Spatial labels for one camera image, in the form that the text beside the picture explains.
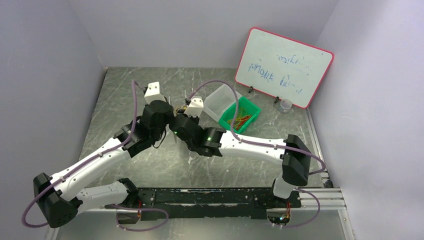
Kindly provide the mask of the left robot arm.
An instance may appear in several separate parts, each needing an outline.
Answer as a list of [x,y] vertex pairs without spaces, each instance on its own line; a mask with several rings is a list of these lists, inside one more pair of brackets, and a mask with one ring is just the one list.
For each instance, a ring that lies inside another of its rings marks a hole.
[[37,175],[33,179],[35,203],[46,224],[58,228],[101,206],[140,206],[139,190],[128,178],[100,187],[87,185],[114,165],[152,147],[173,117],[173,107],[167,100],[154,100],[144,107],[141,116],[123,126],[96,152],[53,175]]

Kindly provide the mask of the grey perforated spool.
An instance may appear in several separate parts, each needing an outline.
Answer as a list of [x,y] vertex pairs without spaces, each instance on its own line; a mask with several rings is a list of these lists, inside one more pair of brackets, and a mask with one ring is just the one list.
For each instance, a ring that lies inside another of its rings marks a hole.
[[[173,101],[172,101],[171,95],[168,96],[168,103],[171,106],[172,115],[173,115],[173,117],[175,117],[176,116],[176,110],[175,110],[175,107],[173,106]],[[172,137],[173,137],[174,143],[177,144],[178,143],[178,136],[176,135],[176,133],[173,130],[171,130],[170,126],[168,128],[172,132]]]

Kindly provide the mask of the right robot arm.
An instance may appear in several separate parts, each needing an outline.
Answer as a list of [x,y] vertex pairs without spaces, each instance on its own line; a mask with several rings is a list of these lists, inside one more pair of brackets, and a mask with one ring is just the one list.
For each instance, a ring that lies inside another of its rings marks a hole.
[[175,116],[169,128],[186,143],[189,151],[200,156],[238,156],[280,166],[272,184],[275,197],[287,199],[296,187],[304,187],[309,182],[312,154],[296,135],[290,134],[286,139],[234,135],[223,128],[202,128],[196,120],[183,114]]

